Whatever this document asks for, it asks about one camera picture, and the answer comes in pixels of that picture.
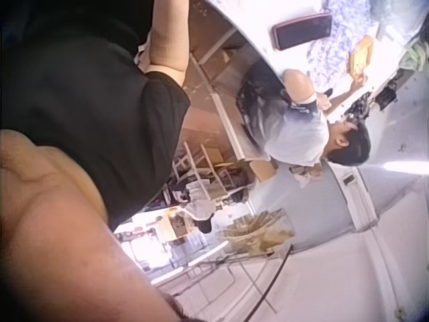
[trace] short black hair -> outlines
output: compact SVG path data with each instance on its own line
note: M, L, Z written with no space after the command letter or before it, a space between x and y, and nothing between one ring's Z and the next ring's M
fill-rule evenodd
M362 121L356 122L357 129L351 129L345 137L349 145L328 154L328 160L343 166L359 166L369 158L371 140L368 129Z

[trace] man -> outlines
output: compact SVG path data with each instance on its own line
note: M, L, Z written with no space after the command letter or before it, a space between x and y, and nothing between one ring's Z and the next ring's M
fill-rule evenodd
M210 185L209 179L202 179L201 183L207 189ZM182 206L182 210L189 215L195 226L202 233L210 233L212 231L211 219L216 212L216 203L212 200L208 200L198 181L188 183L186 189L189 192L190 202L187 205Z
M140 70L151 1L55 2L31 8L2 51L2 317L179 321L111 230L170 175L189 3L155 0Z
M328 124L326 117L360 89L365 77L350 90L328 101L315 92L311 80L299 70L287 70L281 84L260 60L245 75L237 96L253 139L280 162L313 167L321 159L345 166L364 163L371 144L360 121Z

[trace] white t-shirt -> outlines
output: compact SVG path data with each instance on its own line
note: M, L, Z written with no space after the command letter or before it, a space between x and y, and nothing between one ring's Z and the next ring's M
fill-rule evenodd
M201 181L205 187L210 184L209 179L202 179ZM209 219L212 213L216 211L216 203L207 199L198 181L188 183L186 188L189 191L190 203L185 206L185 212L193 220Z
M272 100L265 108L269 114L259 117L264 150L288 164L314 166L319 163L329 139L328 121L323 112L296 111L283 100Z

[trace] sleeve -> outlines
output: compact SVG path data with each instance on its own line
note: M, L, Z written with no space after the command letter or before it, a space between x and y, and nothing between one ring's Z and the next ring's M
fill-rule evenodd
M141 94L142 128L150 140L155 169L170 175L174 152L190 101L182 87L162 72L146 74L147 84Z

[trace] fluorescent light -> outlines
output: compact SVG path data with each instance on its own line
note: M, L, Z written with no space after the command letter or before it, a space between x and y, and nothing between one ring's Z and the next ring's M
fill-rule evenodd
M152 284L152 285L159 284L160 282L162 282L164 280L167 280L170 277L173 277L173 276L181 273L182 271L183 271L183 267L179 267L179 268L177 268L175 270L172 270L171 272L169 272L169 273L167 273L165 275L162 275L160 277L154 278L153 280L151 280L150 284Z
M222 248L224 248L226 245L229 244L229 241L224 241L221 245L213 248L211 251L205 253L204 255L198 257L197 259L191 261L188 263L188 266L193 266L199 262L201 262L202 260L205 260L206 258L208 258L209 256L213 255L214 253L218 252L219 250L221 250Z
M411 174L429 174L429 161L393 161L383 165L386 170Z

